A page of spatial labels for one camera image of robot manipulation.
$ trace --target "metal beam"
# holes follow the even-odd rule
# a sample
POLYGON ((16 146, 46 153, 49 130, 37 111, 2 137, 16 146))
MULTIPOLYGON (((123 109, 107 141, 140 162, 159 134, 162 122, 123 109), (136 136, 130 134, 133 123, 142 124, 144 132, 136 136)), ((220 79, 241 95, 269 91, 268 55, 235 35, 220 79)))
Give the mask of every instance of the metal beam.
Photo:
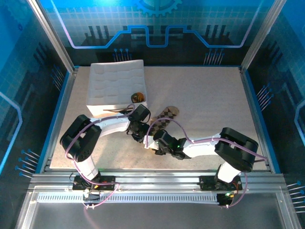
MULTIPOLYGON (((64 192, 72 189, 69 179, 71 172, 35 174, 31 180, 29 190, 43 192, 64 192)), ((115 176, 120 183, 120 190, 129 193, 211 193, 201 191, 198 185, 199 176, 215 176, 215 171, 102 171, 103 176, 115 176)), ((241 175, 243 186, 245 177, 241 175)), ((277 193, 288 192, 282 174, 270 172, 252 172, 248 174, 248 189, 246 193, 277 193)))
POLYGON ((257 32, 256 37, 254 38, 253 43, 251 44, 244 60, 242 62, 242 69, 246 70, 250 66, 253 58, 255 57, 257 51, 260 49, 263 41, 270 32, 277 16, 280 14, 283 6, 287 0, 275 0, 272 7, 270 8, 268 14, 266 15, 261 28, 257 32))
POLYGON ((64 48, 62 42, 60 41, 58 35, 56 34, 55 30, 51 26, 50 20, 47 18, 47 16, 44 13, 44 10, 40 3, 38 3, 36 0, 27 0, 30 7, 32 8, 34 14, 36 15, 38 21, 40 22, 43 30, 46 32, 50 42, 54 46, 55 51, 59 55, 61 61, 65 65, 67 71, 69 73, 73 73, 74 71, 74 65, 64 48))

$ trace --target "work surface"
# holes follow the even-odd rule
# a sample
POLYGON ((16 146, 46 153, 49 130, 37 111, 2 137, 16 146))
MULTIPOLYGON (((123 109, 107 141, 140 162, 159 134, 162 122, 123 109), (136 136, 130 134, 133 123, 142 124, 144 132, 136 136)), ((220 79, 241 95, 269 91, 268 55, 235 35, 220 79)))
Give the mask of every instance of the work surface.
POLYGON ((275 195, 245 195, 230 209, 209 204, 39 203, 31 229, 279 229, 285 228, 275 195))
MULTIPOLYGON (((86 106, 89 72, 89 67, 79 68, 60 137, 78 115, 92 117, 86 106)), ((144 74, 152 117, 173 105, 179 108, 176 120, 189 137, 212 136, 230 127, 258 142, 238 68, 145 67, 144 74)), ((166 130, 177 139, 184 137, 175 123, 170 123, 166 130)), ((122 132, 100 138, 92 157, 98 168, 217 169, 224 162, 219 156, 182 161, 170 155, 157 156, 122 132)), ((71 167, 58 139, 51 168, 71 167)), ((256 163, 254 169, 266 169, 264 162, 256 163)))

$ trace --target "enclosure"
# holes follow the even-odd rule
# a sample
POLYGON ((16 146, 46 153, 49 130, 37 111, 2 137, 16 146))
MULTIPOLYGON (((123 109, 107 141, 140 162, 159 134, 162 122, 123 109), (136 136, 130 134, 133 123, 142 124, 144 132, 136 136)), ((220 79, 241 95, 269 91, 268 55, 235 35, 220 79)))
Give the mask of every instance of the enclosure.
MULTIPOLYGON (((158 209, 189 208, 184 220, 171 216, 168 227, 233 227, 229 219, 243 214, 249 228, 301 228, 304 7, 303 0, 0 2, 2 227, 62 228, 62 217, 83 214, 81 194, 72 192, 77 170, 60 138, 79 115, 109 117, 117 113, 102 106, 122 109, 142 92, 151 117, 176 107, 174 120, 190 138, 230 127, 258 142, 257 153, 267 160, 254 163, 248 179, 241 174, 246 195, 225 212, 214 208, 216 200, 202 202, 217 192, 198 187, 199 177, 215 175, 224 163, 219 155, 177 160, 125 132, 106 135, 92 158, 120 183, 114 196, 127 199, 84 210, 84 221, 73 218, 64 227, 155 228, 147 218, 160 219, 158 209), (124 217, 130 206, 141 220, 124 217), (210 215, 198 220, 194 209, 210 215), (221 220, 211 220, 215 215, 221 220)), ((174 122, 165 130, 184 137, 174 122)))

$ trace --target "gear logo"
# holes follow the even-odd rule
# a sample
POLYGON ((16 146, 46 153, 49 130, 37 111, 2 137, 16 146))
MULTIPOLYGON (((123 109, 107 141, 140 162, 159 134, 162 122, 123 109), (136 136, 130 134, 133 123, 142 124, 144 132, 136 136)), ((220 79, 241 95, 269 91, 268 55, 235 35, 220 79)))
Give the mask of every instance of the gear logo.
POLYGON ((137 0, 135 2, 137 8, 142 10, 143 13, 148 13, 149 16, 155 15, 156 17, 171 13, 181 3, 181 0, 137 0))

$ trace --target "blue edge trim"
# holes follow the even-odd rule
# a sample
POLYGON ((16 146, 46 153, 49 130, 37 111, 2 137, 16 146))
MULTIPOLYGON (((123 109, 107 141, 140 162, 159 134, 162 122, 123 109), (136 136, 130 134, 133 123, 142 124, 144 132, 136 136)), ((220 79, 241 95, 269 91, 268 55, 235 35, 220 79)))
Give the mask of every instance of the blue edge trim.
MULTIPOLYGON (((272 160, 272 163, 273 163, 273 166, 274 166, 274 171, 275 171, 275 173, 281 173, 280 167, 278 165, 278 162, 277 162, 277 159, 276 159, 276 156, 275 156, 275 152, 273 150, 271 139, 270 139, 270 136, 268 134, 267 127, 266 127, 266 124, 265 124, 265 121, 264 121, 264 118, 263 118, 263 114, 260 110, 258 101, 256 99, 255 91, 254 91, 254 88, 253 88, 253 85, 252 85, 252 82, 251 82, 250 75, 249 75, 248 71, 245 71, 245 76, 246 76, 247 81, 249 83, 250 92, 251 92, 252 97, 254 99, 254 105, 255 105, 255 109, 257 110, 259 122, 262 125, 262 129, 263 129, 263 132, 264 132, 264 135, 265 135, 265 141, 267 143, 269 153, 270 153, 270 157, 271 157, 271 160, 272 160)), ((49 144, 49 141, 50 141, 50 137, 51 137, 54 125, 55 125, 55 120, 57 118, 57 114, 58 114, 58 111, 59 111, 59 107, 61 105, 61 101, 62 101, 63 94, 64 94, 64 91, 65 91, 65 88, 66 88, 66 85, 67 85, 67 82, 68 82, 68 78, 69 78, 69 72, 66 73, 65 81, 63 82, 62 90, 61 90, 61 93, 60 93, 59 98, 58 98, 58 102, 57 102, 57 105, 56 105, 56 108, 55 108, 55 111, 54 111, 54 115, 53 115, 49 130, 48 130, 47 138, 44 142, 43 149, 42 149, 42 152, 41 152, 41 156, 40 156, 38 164, 37 164, 36 173, 39 173, 39 171, 42 167, 42 163, 44 161, 44 157, 46 156, 48 144, 49 144)))
POLYGON ((275 156, 275 151, 273 150, 271 139, 270 139, 270 136, 268 134, 267 127, 266 127, 266 124, 265 124, 265 121, 264 121, 264 118, 263 118, 263 114, 262 114, 261 109, 259 107, 259 104, 258 104, 258 101, 257 101, 257 98, 256 98, 256 93, 254 91, 254 87, 253 87, 253 84, 251 82, 250 75, 249 75, 248 71, 245 71, 245 76, 246 76, 247 81, 249 83, 250 92, 251 92, 253 100, 254 100, 254 105, 255 105, 255 109, 257 110, 259 122, 262 125, 262 129, 263 129, 264 136, 265 136, 265 141, 266 141, 267 147, 269 149, 269 153, 270 153, 270 157, 271 157, 272 164, 273 164, 273 167, 274 167, 274 171, 275 171, 275 173, 281 173, 280 167, 278 165, 278 162, 277 162, 277 159, 276 159, 276 156, 275 156))
POLYGON ((67 71, 66 76, 65 76, 65 80, 64 80, 63 85, 62 85, 62 88, 61 88, 61 93, 60 93, 60 95, 59 95, 59 98, 58 98, 58 101, 57 101, 57 104, 56 104, 56 108, 55 108, 55 111, 54 111, 54 115, 53 115, 53 118, 52 118, 52 120, 51 120, 51 124, 50 124, 49 130, 48 130, 48 134, 47 134, 46 140, 44 141, 44 145, 43 145, 43 148, 42 148, 42 151, 41 151, 41 155, 40 155, 40 158, 39 158, 39 161, 38 161, 38 164, 37 164, 36 172, 35 172, 35 173, 39 173, 39 171, 40 171, 40 169, 41 169, 41 167, 42 167, 44 158, 45 158, 45 156, 46 156, 47 148, 48 148, 49 141, 50 141, 50 138, 51 138, 51 134, 52 134, 52 131, 53 131, 53 128, 54 128, 54 125, 55 125, 55 120, 56 120, 56 118, 57 118, 57 114, 58 114, 58 111, 59 111, 59 107, 61 106, 63 94, 64 94, 65 89, 66 89, 66 86, 67 86, 67 82, 68 82, 68 79, 69 79, 69 75, 70 75, 70 74, 69 74, 69 72, 67 71))

